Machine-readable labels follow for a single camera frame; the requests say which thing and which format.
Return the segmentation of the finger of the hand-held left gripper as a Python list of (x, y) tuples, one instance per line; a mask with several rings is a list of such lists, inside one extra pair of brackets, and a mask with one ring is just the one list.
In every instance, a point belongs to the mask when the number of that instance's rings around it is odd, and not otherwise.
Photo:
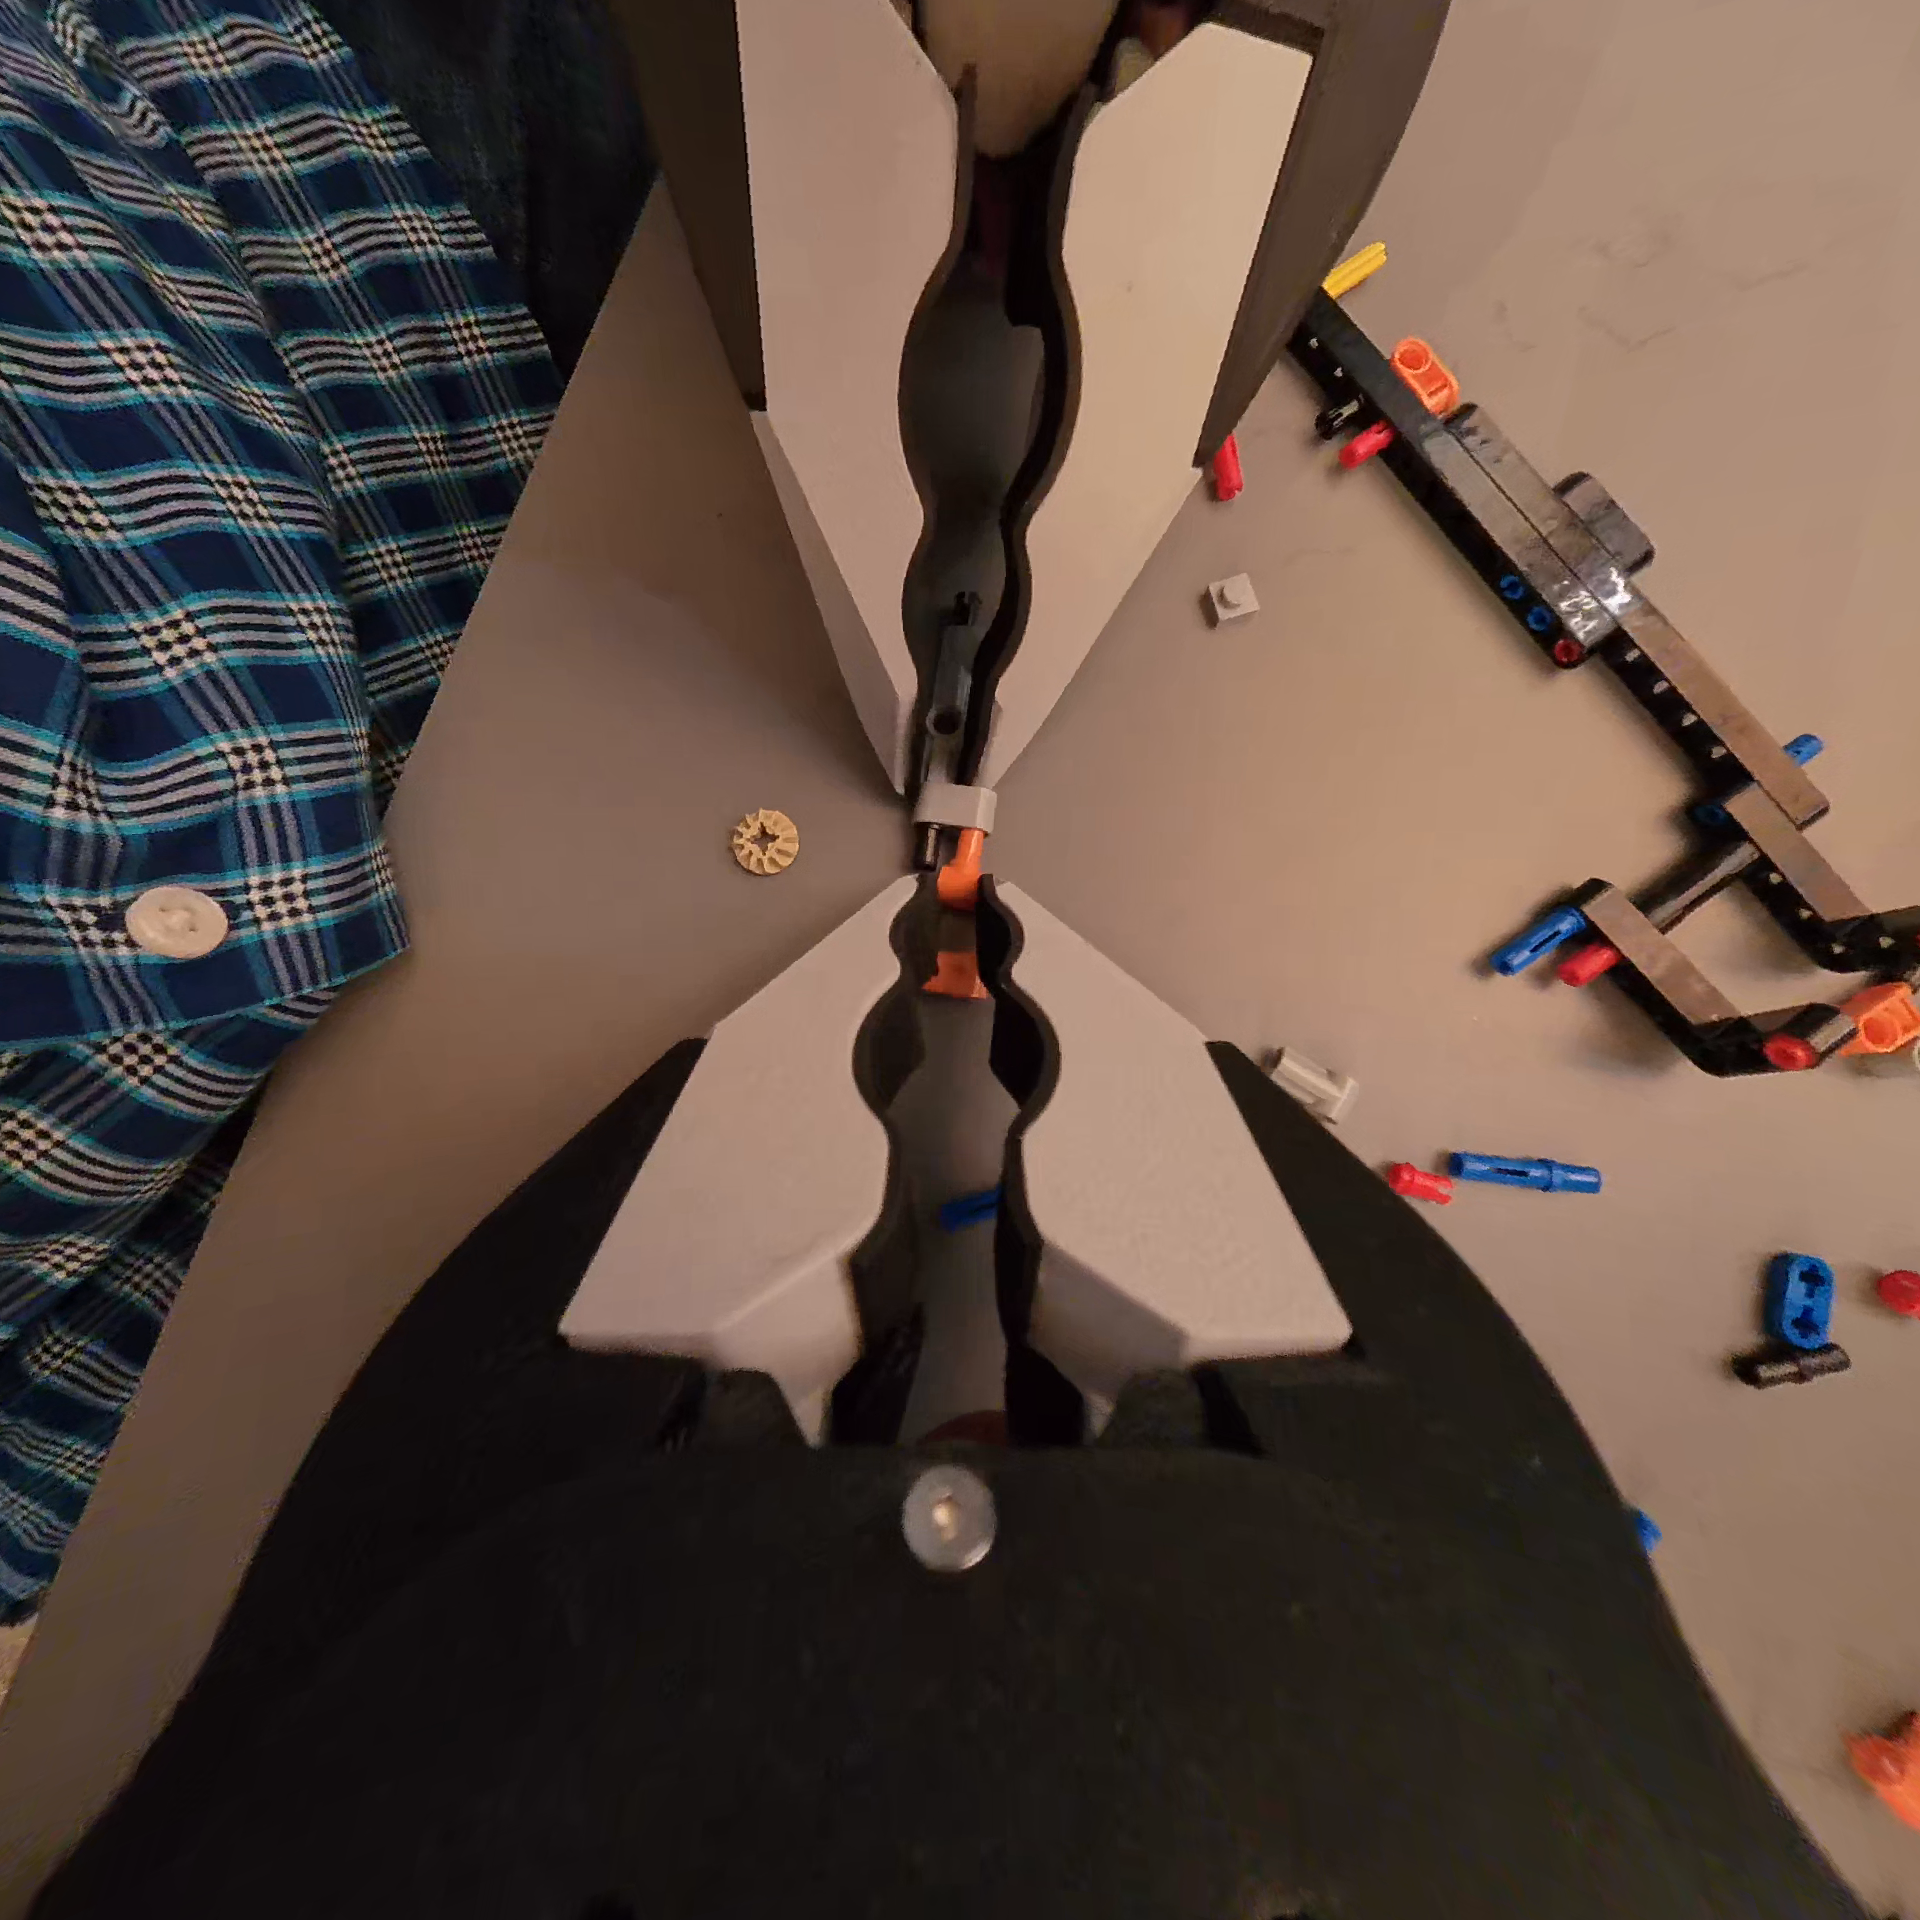
[(921, 673), (906, 574), (925, 531), (906, 336), (954, 241), (962, 113), (896, 8), (738, 2), (762, 457), (895, 792)]
[(1024, 635), (984, 784), (1005, 777), (1196, 485), (1221, 358), (1313, 62), (1221, 24), (1188, 33), (1082, 134), (1063, 217), (1072, 433), (1024, 538)]

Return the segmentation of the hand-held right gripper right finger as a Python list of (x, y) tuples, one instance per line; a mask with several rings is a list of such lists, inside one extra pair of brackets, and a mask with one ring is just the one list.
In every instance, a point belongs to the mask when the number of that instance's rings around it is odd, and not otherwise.
[(1074, 1446), (1140, 1377), (1323, 1358), (1353, 1334), (1210, 1041), (1035, 898), (980, 883), (1004, 1417)]

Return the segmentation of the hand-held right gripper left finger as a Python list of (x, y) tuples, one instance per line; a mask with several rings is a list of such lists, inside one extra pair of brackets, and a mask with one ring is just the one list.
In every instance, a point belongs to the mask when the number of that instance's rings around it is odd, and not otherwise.
[(827, 1437), (917, 1306), (892, 1109), (924, 1060), (925, 932), (928, 886), (899, 878), (712, 1032), (565, 1307), (571, 1348), (768, 1377)]

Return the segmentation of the grey connector with black pin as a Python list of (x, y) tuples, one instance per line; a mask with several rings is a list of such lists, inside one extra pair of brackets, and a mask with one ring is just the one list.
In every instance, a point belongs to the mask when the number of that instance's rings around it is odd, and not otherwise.
[(984, 600), (973, 587), (954, 589), (933, 611), (931, 654), (921, 686), (917, 786), (969, 784), (973, 668)]

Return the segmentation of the black lego frame assembly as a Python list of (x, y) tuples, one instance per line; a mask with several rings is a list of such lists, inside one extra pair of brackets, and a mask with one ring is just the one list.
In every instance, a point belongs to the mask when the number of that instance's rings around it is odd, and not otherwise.
[(1457, 396), (1425, 344), (1378, 347), (1323, 291), (1288, 344), (1325, 406), (1321, 441), (1341, 469), (1369, 462), (1495, 594), (1505, 616), (1563, 674), (1605, 668), (1681, 753), (1698, 792), (1692, 852), (1644, 894), (1588, 881), (1488, 958), (1498, 977), (1544, 962), (1570, 987), (1615, 984), (1698, 1069), (1728, 1076), (1810, 1072), (1856, 1033), (1842, 1001), (1749, 1014), (1675, 942), (1693, 914), (1744, 890), (1816, 969), (1915, 987), (1915, 908), (1876, 913), (1820, 852), (1810, 829), (1831, 805), (1808, 774), (1810, 746), (1784, 742), (1644, 594), (1652, 547), (1588, 474), (1556, 485)]

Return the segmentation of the small grey lego connector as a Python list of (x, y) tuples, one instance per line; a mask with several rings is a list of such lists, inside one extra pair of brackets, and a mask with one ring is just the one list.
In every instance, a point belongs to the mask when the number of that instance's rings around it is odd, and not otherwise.
[(1267, 1076), (1325, 1124), (1349, 1118), (1361, 1092), (1361, 1082), (1317, 1062), (1299, 1048), (1275, 1048), (1267, 1062)]

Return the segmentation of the blue plaid shirt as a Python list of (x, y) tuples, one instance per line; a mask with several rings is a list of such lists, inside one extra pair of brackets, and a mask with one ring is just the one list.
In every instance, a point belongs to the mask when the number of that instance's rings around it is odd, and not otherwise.
[(384, 829), (561, 376), (321, 5), (4, 5), (4, 1625)]

